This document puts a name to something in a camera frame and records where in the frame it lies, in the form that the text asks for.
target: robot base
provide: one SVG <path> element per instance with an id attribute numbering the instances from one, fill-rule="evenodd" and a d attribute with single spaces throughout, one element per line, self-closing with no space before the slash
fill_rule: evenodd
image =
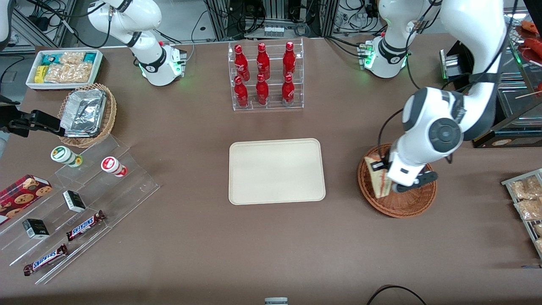
<path id="1" fill-rule="evenodd" d="M 178 78 L 184 77 L 184 71 L 186 69 L 186 53 L 182 53 L 179 49 L 172 48 L 171 46 L 162 46 L 166 51 L 166 60 L 154 73 L 145 71 L 141 65 L 141 72 L 143 76 L 155 86 L 165 86 Z"/>
<path id="2" fill-rule="evenodd" d="M 407 63 L 407 58 L 405 57 L 403 62 L 397 62 L 393 65 L 388 63 L 388 60 L 378 51 L 378 44 L 380 40 L 382 40 L 382 37 L 367 40 L 365 41 L 364 45 L 360 45 L 357 48 L 358 55 L 367 56 L 367 58 L 359 59 L 359 66 L 362 70 L 369 70 L 380 78 L 392 78 L 397 75 L 402 68 L 404 68 Z"/>

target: acrylic bottle rack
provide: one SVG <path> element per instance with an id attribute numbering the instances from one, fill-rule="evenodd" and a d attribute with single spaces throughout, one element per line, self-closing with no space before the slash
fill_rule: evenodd
<path id="1" fill-rule="evenodd" d="M 294 91 L 294 103 L 290 107 L 284 107 L 282 104 L 282 84 L 284 84 L 284 75 L 282 74 L 282 57 L 286 51 L 286 42 L 292 41 L 294 43 L 295 53 L 295 72 L 292 75 L 292 83 L 295 86 Z M 269 102 L 267 106 L 262 106 L 257 101 L 256 95 L 256 76 L 258 75 L 258 68 L 256 65 L 256 58 L 258 56 L 258 47 L 251 41 L 237 41 L 235 43 L 229 43 L 228 45 L 228 66 L 230 70 L 230 87 L 231 87 L 231 100 L 235 111 L 250 111 L 250 110 L 289 110 L 303 108 L 305 104 L 304 95 L 304 51 L 302 39 L 291 40 L 265 40 L 266 51 L 269 55 L 271 77 L 267 80 L 269 85 Z M 243 53 L 248 60 L 248 71 L 250 72 L 250 79 L 245 82 L 245 86 L 248 90 L 248 107 L 241 108 L 235 98 L 235 83 L 234 77 L 237 75 L 235 69 L 235 52 L 233 47 L 235 45 L 241 45 L 243 47 Z"/>
<path id="2" fill-rule="evenodd" d="M 128 147 L 111 135 L 86 149 L 81 156 L 81 166 L 63 166 L 48 178 L 53 190 L 44 199 L 29 206 L 15 219 L 0 227 L 0 253 L 10 266 L 20 269 L 21 277 L 24 277 L 25 265 L 66 244 L 67 257 L 58 258 L 27 277 L 28 281 L 35 284 L 50 281 L 160 188 L 132 158 Z M 116 157 L 128 168 L 128 173 L 119 178 L 104 172 L 100 163 L 107 156 Z M 68 209 L 62 196 L 66 190 L 79 193 L 86 206 L 84 212 L 76 213 Z M 66 232 L 99 210 L 102 210 L 107 218 L 68 242 Z M 50 236 L 44 240 L 28 238 L 22 225 L 26 218 L 43 220 Z"/>

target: brown table surface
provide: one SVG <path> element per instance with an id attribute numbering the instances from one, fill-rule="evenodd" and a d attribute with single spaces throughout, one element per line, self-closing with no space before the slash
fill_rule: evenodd
<path id="1" fill-rule="evenodd" d="M 419 85 L 440 86 L 438 51 L 454 42 L 416 38 L 410 64 Z M 118 103 L 113 134 L 162 188 L 46 285 L 0 257 L 0 303 L 249 305 L 287 296 L 292 305 L 362 304 L 399 284 L 428 304 L 541 304 L 542 270 L 519 268 L 537 254 L 500 184 L 540 168 L 540 149 L 464 143 L 452 165 L 433 164 L 440 178 L 429 210 L 412 219 L 380 214 L 360 193 L 357 165 L 415 88 L 406 69 L 379 79 L 324 39 L 304 43 L 305 108 L 275 113 L 232 110 L 227 43 L 197 45 L 186 77 L 166 87 L 141 77 L 129 49 L 103 49 L 100 82 Z M 23 109 L 56 114 L 65 96 L 28 90 Z M 396 118 L 383 140 L 401 134 Z M 232 143 L 309 137 L 321 143 L 322 201 L 228 201 Z M 58 144 L 44 132 L 12 136 L 0 188 L 27 173 L 50 176 Z M 406 293 L 383 294 L 380 304 L 416 304 Z"/>

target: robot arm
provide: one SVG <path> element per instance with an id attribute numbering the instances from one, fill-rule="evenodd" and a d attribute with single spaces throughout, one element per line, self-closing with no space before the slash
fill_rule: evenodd
<path id="1" fill-rule="evenodd" d="M 406 46 L 416 37 L 417 22 L 433 20 L 441 9 L 443 0 L 381 0 L 380 16 L 388 28 L 384 37 L 365 43 L 367 60 L 364 68 L 381 78 L 392 78 L 404 66 Z"/>
<path id="2" fill-rule="evenodd" d="M 496 74 L 500 55 L 492 60 L 501 52 L 506 36 L 502 1 L 444 0 L 441 16 L 445 28 L 472 52 L 473 75 L 489 65 L 487 73 Z M 436 88 L 414 93 L 403 110 L 405 134 L 389 152 L 388 177 L 403 186 L 416 185 L 427 163 L 449 156 L 462 141 L 487 132 L 495 117 L 494 87 L 495 83 L 483 78 L 467 96 Z"/>
<path id="3" fill-rule="evenodd" d="M 11 14 L 15 4 L 15 0 L 0 0 L 0 51 L 8 45 L 11 38 Z"/>
<path id="4" fill-rule="evenodd" d="M 102 3 L 91 3 L 88 11 Z M 151 84 L 164 86 L 184 75 L 182 58 L 186 58 L 186 54 L 182 56 L 178 49 L 160 45 L 151 32 L 162 22 L 162 12 L 153 0 L 108 0 L 105 3 L 109 5 L 88 15 L 91 24 L 128 46 Z"/>

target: red cap bottle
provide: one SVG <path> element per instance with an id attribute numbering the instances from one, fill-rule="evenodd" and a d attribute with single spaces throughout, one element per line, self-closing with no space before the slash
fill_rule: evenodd
<path id="1" fill-rule="evenodd" d="M 258 103 L 262 106 L 267 106 L 269 102 L 269 86 L 263 73 L 258 74 L 258 83 L 256 84 L 256 92 L 258 94 Z"/>
<path id="2" fill-rule="evenodd" d="M 248 81 L 250 79 L 250 72 L 248 72 L 248 60 L 243 54 L 243 48 L 240 45 L 236 45 L 234 51 L 237 74 L 243 78 L 243 81 Z"/>
<path id="3" fill-rule="evenodd" d="M 271 77 L 271 66 L 269 64 L 269 55 L 266 52 L 266 44 L 258 43 L 258 57 L 256 58 L 258 64 L 258 73 L 263 73 L 265 79 Z"/>
<path id="4" fill-rule="evenodd" d="M 295 53 L 294 43 L 291 41 L 286 42 L 286 52 L 282 57 L 282 74 L 286 77 L 288 73 L 294 74 L 295 72 Z"/>
<path id="5" fill-rule="evenodd" d="M 243 79 L 236 75 L 234 77 L 235 82 L 235 98 L 237 99 L 237 103 L 239 104 L 239 107 L 246 108 L 248 107 L 248 91 L 247 87 L 243 84 Z"/>
<path id="6" fill-rule="evenodd" d="M 292 75 L 287 74 L 284 77 L 284 84 L 282 84 L 282 104 L 284 107 L 290 107 L 294 104 L 294 90 Z"/>

